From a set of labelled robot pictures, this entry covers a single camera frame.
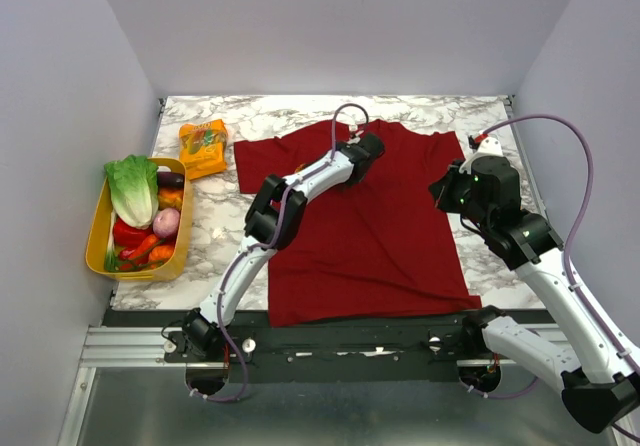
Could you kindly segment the red t-shirt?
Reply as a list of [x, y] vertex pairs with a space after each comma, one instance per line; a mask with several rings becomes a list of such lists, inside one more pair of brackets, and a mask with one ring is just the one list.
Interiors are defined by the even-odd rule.
[[461, 157], [457, 136], [419, 134], [383, 120], [368, 129], [384, 154], [360, 183], [311, 201], [293, 242], [269, 262], [274, 327], [481, 305], [468, 291], [448, 218], [429, 191]]

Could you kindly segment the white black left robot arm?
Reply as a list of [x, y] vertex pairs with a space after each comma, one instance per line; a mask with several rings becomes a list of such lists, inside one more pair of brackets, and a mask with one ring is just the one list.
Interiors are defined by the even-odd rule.
[[366, 133], [333, 143], [330, 151], [296, 173], [271, 174], [264, 180], [245, 215], [236, 255], [209, 295], [183, 320], [185, 343], [197, 359], [209, 361], [220, 353], [241, 298], [262, 267], [294, 240], [308, 204], [338, 185], [361, 182], [384, 151], [382, 140]]

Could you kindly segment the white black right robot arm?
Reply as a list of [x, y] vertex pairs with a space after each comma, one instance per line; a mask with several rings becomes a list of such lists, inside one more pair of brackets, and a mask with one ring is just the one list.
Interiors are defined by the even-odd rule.
[[460, 333], [469, 356], [504, 355], [559, 392], [584, 429], [600, 433], [639, 406], [639, 348], [611, 320], [549, 222], [522, 208], [520, 176], [503, 156], [454, 161], [429, 188], [438, 209], [470, 220], [485, 245], [532, 289], [564, 334], [562, 349], [494, 306]]

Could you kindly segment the orange snack packet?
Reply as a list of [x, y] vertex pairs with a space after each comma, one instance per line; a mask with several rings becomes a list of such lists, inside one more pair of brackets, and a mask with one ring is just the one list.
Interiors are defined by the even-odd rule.
[[186, 177], [193, 181], [227, 169], [225, 151], [228, 132], [225, 123], [213, 120], [201, 124], [184, 124], [179, 130], [179, 160]]

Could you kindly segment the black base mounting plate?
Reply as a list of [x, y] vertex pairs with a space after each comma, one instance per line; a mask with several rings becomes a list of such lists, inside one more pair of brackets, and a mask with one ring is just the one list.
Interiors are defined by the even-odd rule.
[[[161, 337], [170, 340], [176, 351], [168, 360], [176, 362], [180, 353], [188, 359], [223, 362], [223, 371], [184, 370], [189, 385], [202, 384], [217, 389], [243, 381], [260, 383], [348, 383], [374, 381], [455, 382], [479, 378], [494, 384], [501, 370], [510, 365], [506, 358], [471, 346], [471, 337], [462, 314], [414, 318], [357, 318], [329, 320], [293, 327], [273, 328], [260, 311], [236, 316], [228, 333], [240, 349], [235, 354], [225, 340], [204, 357], [197, 356], [181, 330], [181, 311], [113, 311], [106, 313], [101, 326], [158, 327]], [[391, 347], [400, 356], [338, 357], [337, 352], [372, 351]]]

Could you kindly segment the toy purple eggplant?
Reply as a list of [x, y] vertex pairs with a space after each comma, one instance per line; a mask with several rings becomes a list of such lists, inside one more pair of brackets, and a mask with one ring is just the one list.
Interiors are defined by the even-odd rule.
[[183, 189], [185, 176], [172, 171], [160, 171], [157, 173], [157, 184], [159, 188]]

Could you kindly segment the toy orange pumpkin piece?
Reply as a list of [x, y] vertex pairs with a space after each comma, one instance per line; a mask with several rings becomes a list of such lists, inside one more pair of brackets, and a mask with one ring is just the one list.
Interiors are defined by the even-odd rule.
[[160, 188], [158, 190], [158, 205], [160, 210], [172, 208], [182, 210], [184, 191], [182, 189]]

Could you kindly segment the toy pink onion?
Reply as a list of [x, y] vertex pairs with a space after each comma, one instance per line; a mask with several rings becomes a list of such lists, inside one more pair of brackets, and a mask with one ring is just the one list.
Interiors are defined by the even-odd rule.
[[172, 238], [177, 235], [181, 220], [181, 213], [175, 208], [160, 210], [152, 223], [154, 235], [159, 239]]

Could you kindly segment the toy green lettuce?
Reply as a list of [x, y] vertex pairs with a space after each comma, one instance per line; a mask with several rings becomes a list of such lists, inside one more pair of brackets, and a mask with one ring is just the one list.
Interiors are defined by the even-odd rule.
[[158, 212], [158, 165], [143, 155], [129, 155], [104, 165], [116, 215], [128, 226], [147, 229]]

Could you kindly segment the toy orange carrot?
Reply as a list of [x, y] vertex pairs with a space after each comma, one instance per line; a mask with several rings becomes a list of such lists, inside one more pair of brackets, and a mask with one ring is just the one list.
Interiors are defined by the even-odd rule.
[[171, 258], [174, 249], [175, 243], [173, 240], [159, 238], [155, 234], [151, 234], [134, 249], [129, 255], [128, 261], [137, 268], [147, 267], [148, 265], [157, 267]]

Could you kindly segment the toy red bell pepper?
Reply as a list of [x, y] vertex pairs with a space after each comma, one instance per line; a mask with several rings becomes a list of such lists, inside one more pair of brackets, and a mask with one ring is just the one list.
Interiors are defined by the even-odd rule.
[[152, 234], [152, 228], [135, 228], [129, 226], [121, 218], [117, 218], [112, 228], [112, 233], [116, 245], [124, 248], [137, 248]]

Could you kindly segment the toy green onion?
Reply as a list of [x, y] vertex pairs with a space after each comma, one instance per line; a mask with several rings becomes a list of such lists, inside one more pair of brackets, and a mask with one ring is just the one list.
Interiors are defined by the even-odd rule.
[[104, 268], [109, 272], [126, 272], [126, 271], [139, 271], [142, 268], [137, 268], [128, 261], [129, 255], [135, 248], [124, 248], [117, 246], [114, 242], [114, 238], [110, 237], [107, 243], [107, 250], [104, 259]]

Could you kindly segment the yellow plastic basket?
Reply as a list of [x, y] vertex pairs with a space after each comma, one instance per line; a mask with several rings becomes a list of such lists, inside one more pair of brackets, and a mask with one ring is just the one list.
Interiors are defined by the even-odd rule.
[[130, 155], [104, 166], [85, 254], [93, 272], [119, 281], [170, 281], [186, 265], [193, 188], [171, 158]]

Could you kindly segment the aluminium frame rail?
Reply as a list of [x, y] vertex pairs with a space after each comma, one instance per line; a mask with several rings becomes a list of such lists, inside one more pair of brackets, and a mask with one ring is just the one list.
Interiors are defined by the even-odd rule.
[[[523, 327], [555, 346], [569, 347], [565, 335], [555, 324], [525, 324]], [[222, 360], [203, 362], [188, 359], [187, 353], [180, 353], [176, 362], [170, 362], [169, 354], [175, 351], [175, 345], [172, 346], [170, 340], [161, 337], [161, 328], [158, 327], [90, 327], [85, 336], [79, 368], [57, 445], [79, 445], [98, 369], [178, 368], [223, 371]], [[363, 358], [399, 357], [400, 352], [394, 351], [391, 347], [376, 346], [372, 351], [339, 351], [336, 354], [338, 357], [354, 354]]]

